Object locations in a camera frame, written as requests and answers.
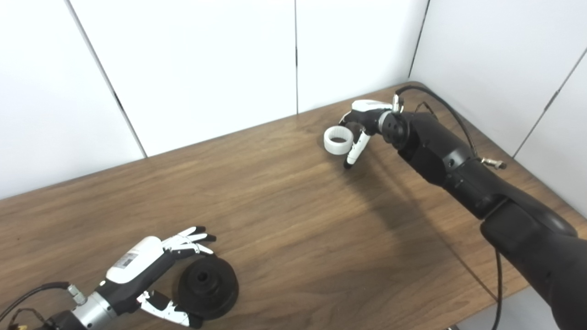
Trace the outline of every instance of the white wall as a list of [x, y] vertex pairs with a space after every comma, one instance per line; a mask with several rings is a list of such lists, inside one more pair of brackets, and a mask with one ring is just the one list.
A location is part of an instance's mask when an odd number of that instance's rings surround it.
[[149, 156], [296, 113], [294, 0], [72, 5]]
[[431, 0], [411, 80], [514, 154], [587, 45], [584, 0]]
[[407, 80], [427, 0], [297, 0], [298, 110]]
[[66, 5], [0, 1], [0, 198], [140, 158]]
[[587, 59], [583, 58], [516, 157], [585, 217], [586, 123]]

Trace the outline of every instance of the black pulley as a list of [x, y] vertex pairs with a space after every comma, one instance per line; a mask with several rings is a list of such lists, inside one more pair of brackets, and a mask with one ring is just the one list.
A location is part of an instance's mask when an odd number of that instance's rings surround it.
[[204, 320], [226, 314], [238, 297], [237, 276], [230, 264], [217, 257], [194, 261], [181, 275], [179, 305]]

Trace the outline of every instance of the label sticker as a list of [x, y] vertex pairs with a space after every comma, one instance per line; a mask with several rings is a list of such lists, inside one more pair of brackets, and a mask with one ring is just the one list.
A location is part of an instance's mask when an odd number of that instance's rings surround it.
[[113, 267], [125, 269], [137, 256], [138, 254], [136, 253], [127, 253], [123, 255], [121, 259], [116, 261]]

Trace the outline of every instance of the white ring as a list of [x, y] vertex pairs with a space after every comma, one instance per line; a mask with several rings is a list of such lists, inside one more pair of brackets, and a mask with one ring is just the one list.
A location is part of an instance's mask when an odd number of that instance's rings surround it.
[[[334, 142], [332, 139], [343, 139], [344, 142]], [[332, 126], [324, 132], [324, 148], [331, 154], [345, 154], [353, 146], [353, 132], [344, 126]]]

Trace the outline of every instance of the black cable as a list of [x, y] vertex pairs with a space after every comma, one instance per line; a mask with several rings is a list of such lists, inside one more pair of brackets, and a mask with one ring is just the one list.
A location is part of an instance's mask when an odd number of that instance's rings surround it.
[[442, 103], [442, 105], [444, 107], [446, 107], [446, 109], [448, 109], [448, 111], [451, 113], [451, 115], [453, 115], [453, 117], [457, 121], [458, 125], [461, 126], [461, 129], [465, 133], [465, 137], [467, 137], [467, 141], [469, 142], [469, 146], [471, 146], [471, 152], [473, 153], [473, 156], [478, 157], [477, 148], [475, 147], [475, 144], [473, 143], [473, 140], [471, 138], [471, 134], [469, 134], [469, 130], [467, 129], [467, 127], [463, 123], [463, 120], [458, 115], [457, 111], [454, 110], [453, 107], [450, 106], [450, 104], [446, 103], [446, 101], [443, 100], [442, 97], [436, 95], [436, 93], [432, 92], [430, 89], [425, 88], [425, 87], [407, 85], [407, 86], [403, 86], [402, 88], [396, 90], [396, 94], [399, 96], [403, 92], [410, 90], [410, 89], [421, 90], [422, 92], [435, 98], [436, 101]]
[[495, 321], [491, 330], [497, 330], [500, 325], [501, 305], [504, 300], [504, 277], [501, 270], [501, 256], [497, 249], [495, 249], [495, 260], [497, 261], [497, 309], [495, 310]]
[[6, 316], [10, 312], [12, 312], [12, 310], [14, 308], [16, 308], [16, 306], [20, 305], [24, 300], [26, 300], [30, 296], [37, 294], [37, 293], [44, 291], [44, 290], [49, 290], [49, 289], [67, 290], [69, 285], [70, 285], [69, 282], [51, 282], [51, 283], [45, 283], [45, 284], [41, 285], [40, 287], [37, 287], [37, 288], [30, 290], [29, 292], [25, 293], [20, 298], [18, 298], [15, 302], [10, 304], [10, 306], [8, 306], [7, 309], [5, 309], [4, 312], [2, 312], [2, 314], [0, 314], [0, 322], [2, 322], [2, 320], [4, 320], [6, 318]]
[[19, 308], [16, 310], [16, 313], [14, 313], [14, 315], [10, 319], [10, 323], [8, 324], [8, 327], [6, 328], [6, 330], [10, 330], [10, 328], [14, 325], [14, 322], [16, 321], [18, 314], [20, 314], [21, 312], [31, 312], [31, 313], [35, 314], [35, 316], [41, 322], [41, 324], [45, 324], [45, 322], [46, 322], [43, 315], [41, 315], [41, 313], [39, 313], [35, 308]]

